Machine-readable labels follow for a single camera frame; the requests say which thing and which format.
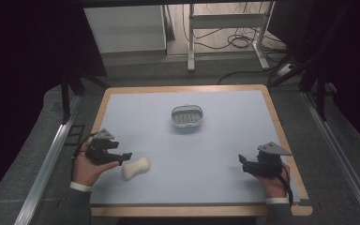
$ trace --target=sleeve cuff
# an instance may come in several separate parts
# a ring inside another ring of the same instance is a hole
[[[271,198],[265,199],[266,204],[279,204],[279,203],[286,203],[289,204],[288,198]]]
[[[82,192],[92,192],[92,188],[93,187],[89,187],[89,186],[85,186],[85,185],[80,185],[78,183],[75,182],[71,182],[71,184],[69,185],[70,188],[82,191]]]

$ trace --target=metal frame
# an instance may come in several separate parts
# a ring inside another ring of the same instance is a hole
[[[264,13],[252,14],[222,14],[222,15],[194,15],[194,4],[189,5],[189,42],[188,42],[188,61],[187,69],[195,71],[195,49],[194,49],[194,29],[213,29],[213,28],[260,28],[256,41],[252,43],[262,69],[270,68],[262,50],[262,41],[265,30],[270,19],[273,2],[270,2]]]
[[[328,124],[322,120],[322,118],[318,115],[317,111],[315,110],[316,105],[314,100],[312,99],[311,95],[305,92],[302,92],[302,96],[305,99],[307,106],[317,123],[323,137],[325,138],[332,154],[337,161],[338,166],[340,167],[341,171],[343,172],[346,180],[349,182],[352,191],[354,192],[357,200],[360,203],[360,179],[358,174],[353,169],[352,164],[347,159],[347,156],[344,154],[343,149],[341,148],[338,140],[336,140],[335,135],[332,133],[332,130],[328,126]]]
[[[22,205],[22,210],[17,216],[17,219],[14,223],[15,225],[26,225],[31,222],[32,216],[37,209],[40,196],[43,194],[46,184],[51,177],[55,162],[60,155],[60,151],[64,145],[64,141],[66,140],[72,122],[74,121],[75,114],[81,100],[81,96],[75,96],[72,100],[70,107],[72,114],[70,115],[67,123],[61,125],[58,129],[57,134],[52,142],[51,148],[49,149],[49,152],[45,160],[43,161],[39,172],[37,173],[37,178],[35,179],[34,184],[31,187],[24,204]]]

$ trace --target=black curtain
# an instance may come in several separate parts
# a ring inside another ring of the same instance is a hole
[[[337,88],[334,101],[360,132],[360,1],[353,1],[325,61],[328,81]]]
[[[106,76],[83,9],[0,1],[0,180],[64,75]]]

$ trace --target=human hand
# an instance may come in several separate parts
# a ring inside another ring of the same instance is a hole
[[[281,176],[282,178],[289,184],[289,182],[291,181],[291,177],[290,177],[290,171],[291,168],[286,165],[285,163],[282,163],[282,172],[281,172]],[[262,177],[262,176],[258,176],[258,175],[253,175],[254,177],[256,177],[260,182],[262,182],[262,185],[264,186],[265,189],[265,194],[267,196],[267,198],[286,198],[287,197],[287,192],[285,190],[285,187],[283,186],[283,184],[279,181],[278,178],[267,178],[267,177]]]
[[[119,162],[110,162],[104,165],[93,164],[85,155],[87,147],[90,142],[86,142],[82,145],[80,154],[77,156],[74,162],[74,173],[72,175],[72,181],[80,185],[91,187],[98,180],[98,177],[105,171],[108,171],[119,165]]]

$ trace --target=white cabinet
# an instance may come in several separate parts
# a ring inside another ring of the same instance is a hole
[[[166,49],[162,6],[85,8],[100,53]]]

